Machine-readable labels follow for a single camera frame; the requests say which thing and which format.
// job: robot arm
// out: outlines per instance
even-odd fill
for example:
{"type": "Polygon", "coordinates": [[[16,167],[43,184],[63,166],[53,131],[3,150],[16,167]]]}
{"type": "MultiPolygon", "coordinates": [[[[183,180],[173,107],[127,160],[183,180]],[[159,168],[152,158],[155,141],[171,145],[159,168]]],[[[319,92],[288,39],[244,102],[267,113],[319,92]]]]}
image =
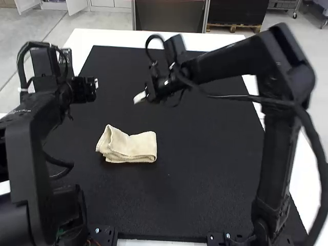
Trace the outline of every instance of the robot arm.
{"type": "MultiPolygon", "coordinates": [[[[176,91],[192,87],[209,98],[262,104],[265,136],[260,182],[251,217],[259,245],[279,244],[280,232],[289,215],[289,184],[301,127],[292,105],[306,110],[315,84],[314,71],[288,27],[278,24],[268,31],[184,62],[179,61],[186,51],[182,37],[174,36],[163,43],[169,76],[160,74],[157,61],[148,52],[148,43],[153,38],[160,37],[153,35],[146,42],[146,53],[152,62],[152,80],[146,83],[145,91],[134,98],[135,103],[142,100],[158,103],[176,91]],[[244,74],[256,75],[259,96],[213,95],[199,86],[244,74]]],[[[317,229],[307,245],[314,244],[320,232],[317,229]]]]}
{"type": "Polygon", "coordinates": [[[58,63],[57,51],[47,43],[29,42],[18,55],[21,104],[0,120],[1,177],[10,180],[11,190],[0,199],[1,245],[54,245],[59,230],[66,245],[84,245],[87,240],[83,192],[78,185],[53,187],[46,161],[59,161],[44,154],[43,143],[71,104],[96,99],[96,80],[74,77],[63,50],[66,61],[58,63]],[[36,48],[31,52],[33,64],[43,65],[41,71],[34,66],[35,93],[27,92],[30,82],[23,67],[24,53],[31,48],[36,48]]]}

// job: black rubber mat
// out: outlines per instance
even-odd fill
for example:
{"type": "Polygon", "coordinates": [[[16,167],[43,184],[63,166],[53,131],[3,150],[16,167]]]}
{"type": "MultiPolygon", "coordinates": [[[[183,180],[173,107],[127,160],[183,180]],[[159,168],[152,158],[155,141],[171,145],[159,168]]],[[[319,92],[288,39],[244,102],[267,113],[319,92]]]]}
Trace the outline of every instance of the black rubber mat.
{"type": "MultiPolygon", "coordinates": [[[[162,51],[151,52],[161,63],[162,51]]],[[[74,121],[66,119],[46,149],[75,161],[62,182],[78,183],[84,190],[89,223],[112,225],[124,238],[160,240],[205,241],[208,232],[252,230],[263,140],[252,103],[186,92],[176,108],[169,107],[176,98],[166,105],[133,105],[149,79],[143,49],[93,47],[80,75],[98,78],[97,100],[73,105],[74,121]],[[105,162],[95,148],[106,124],[128,134],[156,132],[157,161],[105,162]]],[[[205,88],[247,94],[241,77],[205,88]]],[[[286,231],[294,240],[306,235],[294,205],[286,231]]]]}

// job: pallet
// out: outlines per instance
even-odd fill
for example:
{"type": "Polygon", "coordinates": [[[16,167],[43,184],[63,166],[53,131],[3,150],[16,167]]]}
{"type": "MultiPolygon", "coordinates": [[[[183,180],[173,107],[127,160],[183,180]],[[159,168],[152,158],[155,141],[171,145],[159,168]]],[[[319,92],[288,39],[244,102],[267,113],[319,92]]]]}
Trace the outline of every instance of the pallet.
{"type": "Polygon", "coordinates": [[[230,27],[230,32],[234,33],[236,32],[237,27],[243,27],[243,28],[254,28],[255,33],[259,33],[261,31],[262,25],[244,25],[244,24],[207,24],[206,31],[209,32],[211,30],[211,27],[230,27]]]}

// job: white table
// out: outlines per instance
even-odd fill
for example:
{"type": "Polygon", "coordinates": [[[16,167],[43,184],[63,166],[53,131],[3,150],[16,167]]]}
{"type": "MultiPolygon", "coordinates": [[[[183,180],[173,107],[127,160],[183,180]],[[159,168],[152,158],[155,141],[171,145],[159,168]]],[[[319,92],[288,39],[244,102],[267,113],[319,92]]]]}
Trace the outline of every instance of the white table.
{"type": "MultiPolygon", "coordinates": [[[[78,74],[94,45],[144,48],[147,38],[153,33],[154,32],[149,31],[75,29],[64,47],[72,49],[73,69],[74,73],[78,74]]],[[[160,32],[160,34],[164,39],[167,39],[176,33],[160,32]]],[[[184,33],[182,35],[187,50],[191,51],[212,51],[244,39],[243,35],[231,34],[184,33]]],[[[153,40],[149,47],[153,49],[162,49],[162,44],[157,40],[153,40]]],[[[250,94],[258,94],[256,77],[244,75],[243,80],[250,94]]],[[[264,115],[260,112],[261,106],[259,104],[254,104],[254,107],[263,125],[264,115]]],[[[0,194],[8,190],[8,182],[0,184],[0,194]]],[[[309,231],[320,205],[320,181],[315,156],[303,133],[300,133],[298,139],[290,191],[304,227],[309,231]]],[[[328,226],[325,226],[316,245],[324,246],[327,245],[327,242],[328,226]]],[[[118,244],[119,246],[139,246],[140,244],[143,246],[150,246],[153,244],[160,244],[161,246],[171,244],[174,246],[191,246],[201,243],[119,240],[118,244]]]]}

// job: towel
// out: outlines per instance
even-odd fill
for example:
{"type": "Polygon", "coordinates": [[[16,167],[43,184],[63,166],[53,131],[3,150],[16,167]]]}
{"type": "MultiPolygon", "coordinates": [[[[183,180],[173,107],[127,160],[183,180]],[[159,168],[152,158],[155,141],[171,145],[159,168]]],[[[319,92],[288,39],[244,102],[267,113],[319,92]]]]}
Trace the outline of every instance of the towel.
{"type": "Polygon", "coordinates": [[[108,162],[154,162],[157,159],[155,132],[131,135],[111,125],[105,127],[96,152],[100,152],[108,162]]]}

